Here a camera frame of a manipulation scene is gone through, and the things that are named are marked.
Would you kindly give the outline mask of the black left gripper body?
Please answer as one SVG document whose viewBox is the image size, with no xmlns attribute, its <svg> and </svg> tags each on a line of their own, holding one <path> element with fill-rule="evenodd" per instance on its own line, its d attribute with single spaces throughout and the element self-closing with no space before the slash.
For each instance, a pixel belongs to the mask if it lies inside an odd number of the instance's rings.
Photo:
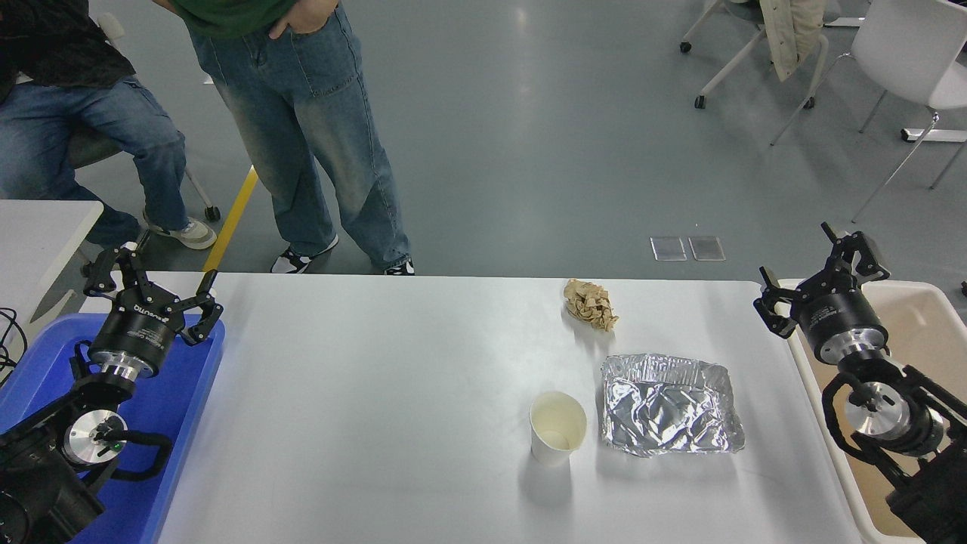
<svg viewBox="0 0 967 544">
<path fill-rule="evenodd" d="M 165 364 L 176 332 L 184 326 L 183 317 L 162 313 L 173 302 L 162 297 L 149 302 L 117 297 L 89 347 L 90 361 L 104 365 L 112 357 L 127 355 L 146 365 Z"/>
</svg>

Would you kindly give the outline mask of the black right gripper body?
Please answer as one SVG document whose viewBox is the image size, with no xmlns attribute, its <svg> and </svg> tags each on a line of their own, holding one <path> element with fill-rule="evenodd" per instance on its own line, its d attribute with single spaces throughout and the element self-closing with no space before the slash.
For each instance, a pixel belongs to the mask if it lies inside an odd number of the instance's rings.
<svg viewBox="0 0 967 544">
<path fill-rule="evenodd" d="M 832 351 L 840 345 L 882 349 L 888 341 L 880 317 L 859 289 L 809 295 L 791 303 L 789 317 L 800 326 L 802 338 L 813 351 Z"/>
</svg>

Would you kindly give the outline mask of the standing person's left hand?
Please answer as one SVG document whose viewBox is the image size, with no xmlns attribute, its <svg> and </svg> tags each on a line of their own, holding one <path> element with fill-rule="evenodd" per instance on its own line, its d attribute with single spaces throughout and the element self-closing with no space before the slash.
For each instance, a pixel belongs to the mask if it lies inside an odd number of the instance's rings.
<svg viewBox="0 0 967 544">
<path fill-rule="evenodd" d="M 339 1 L 297 1 L 270 28 L 268 35 L 277 40 L 286 29 L 300 35 L 314 33 L 326 25 L 339 4 Z"/>
</svg>

